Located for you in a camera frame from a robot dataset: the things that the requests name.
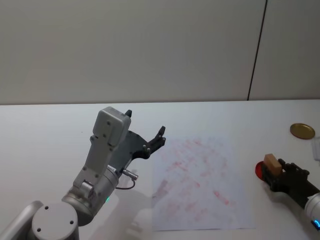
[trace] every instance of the round metal lid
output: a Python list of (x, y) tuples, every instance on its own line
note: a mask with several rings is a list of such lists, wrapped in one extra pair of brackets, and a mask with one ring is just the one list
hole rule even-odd
[(305, 140), (312, 139), (316, 135), (315, 130), (311, 126), (304, 123), (292, 124), (290, 126), (290, 132), (293, 136)]

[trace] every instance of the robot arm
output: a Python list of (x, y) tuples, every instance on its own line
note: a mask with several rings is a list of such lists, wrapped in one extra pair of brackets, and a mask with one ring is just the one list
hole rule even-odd
[(156, 138), (146, 142), (128, 131), (131, 111), (123, 114), (112, 107), (101, 110), (95, 121), (91, 148), (86, 162), (73, 182), (72, 188), (62, 198), (74, 207), (79, 226), (89, 224), (125, 174), (133, 180), (138, 176), (127, 170), (135, 158), (148, 159), (165, 144), (165, 127)]
[(262, 179), (273, 192), (288, 194), (311, 220), (312, 225), (320, 230), (320, 190), (308, 181), (309, 171), (301, 169), (294, 163), (277, 160), (282, 168), (279, 176), (275, 176), (265, 164), (262, 164)]
[(165, 127), (147, 142), (129, 131), (131, 110), (125, 114), (112, 107), (98, 113), (86, 162), (62, 202), (44, 206), (35, 201), (27, 206), (0, 234), (0, 240), (78, 240), (78, 227), (89, 224), (117, 188), (133, 159), (148, 159), (165, 145)]

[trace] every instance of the red object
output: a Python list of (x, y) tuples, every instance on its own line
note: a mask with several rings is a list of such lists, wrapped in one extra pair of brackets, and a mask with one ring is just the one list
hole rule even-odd
[(263, 181), (264, 179), (262, 178), (262, 164), (264, 164), (263, 161), (260, 161), (256, 164), (255, 175)]

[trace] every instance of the small wooden block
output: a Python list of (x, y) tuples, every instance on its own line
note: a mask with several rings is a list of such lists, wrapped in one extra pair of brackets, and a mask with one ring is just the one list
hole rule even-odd
[(281, 164), (273, 154), (266, 154), (264, 156), (263, 163), (266, 165), (272, 175), (279, 176), (282, 173)]

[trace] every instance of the cable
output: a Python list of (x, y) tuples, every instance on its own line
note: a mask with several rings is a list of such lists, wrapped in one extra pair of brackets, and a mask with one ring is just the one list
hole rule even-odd
[(130, 186), (130, 187), (116, 187), (115, 189), (119, 189), (119, 190), (129, 190), (129, 189), (133, 189), (136, 185), (136, 181), (135, 180), (132, 180), (133, 182), (133, 185)]
[(257, 63), (258, 52), (259, 52), (259, 47), (260, 47), (260, 41), (261, 41), (262, 31), (263, 31), (263, 28), (264, 28), (264, 22), (265, 22), (267, 5), (268, 5), (268, 0), (265, 0), (264, 10), (263, 10), (263, 16), (262, 16), (262, 23), (261, 23), (260, 34), (259, 34), (259, 39), (258, 39), (258, 45), (257, 45), (256, 51), (255, 51), (255, 57), (254, 57), (252, 74), (251, 74), (249, 92), (248, 92), (248, 97), (246, 98), (247, 101), (249, 101), (249, 99), (250, 99), (250, 92), (251, 92), (251, 87), (252, 87), (252, 81), (254, 80), (256, 63)]

